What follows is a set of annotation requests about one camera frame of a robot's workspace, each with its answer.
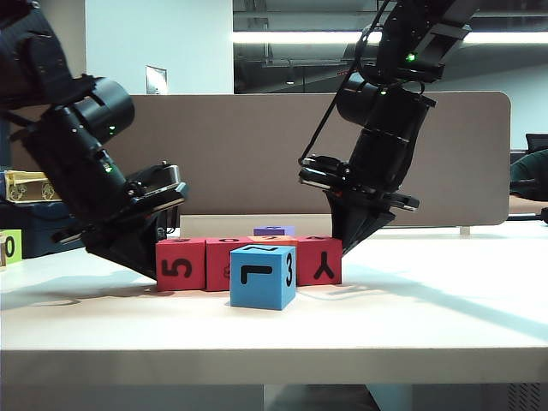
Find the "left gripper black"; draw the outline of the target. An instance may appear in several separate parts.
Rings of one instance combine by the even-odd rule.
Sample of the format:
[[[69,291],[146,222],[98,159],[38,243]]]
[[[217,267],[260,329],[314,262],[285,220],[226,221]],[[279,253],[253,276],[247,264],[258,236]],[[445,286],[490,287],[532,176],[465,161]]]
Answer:
[[[80,240],[91,254],[157,277],[164,213],[188,193],[176,165],[156,164],[125,176],[107,153],[62,153],[51,158],[51,183],[75,218],[53,241]]]

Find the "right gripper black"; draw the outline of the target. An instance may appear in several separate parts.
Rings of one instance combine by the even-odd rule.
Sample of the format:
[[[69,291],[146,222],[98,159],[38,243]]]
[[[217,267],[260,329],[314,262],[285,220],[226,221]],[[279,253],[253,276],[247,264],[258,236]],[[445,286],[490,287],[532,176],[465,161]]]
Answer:
[[[346,254],[394,219],[391,207],[415,211],[420,201],[398,190],[413,159],[418,132],[363,128],[350,159],[325,157],[331,237]]]

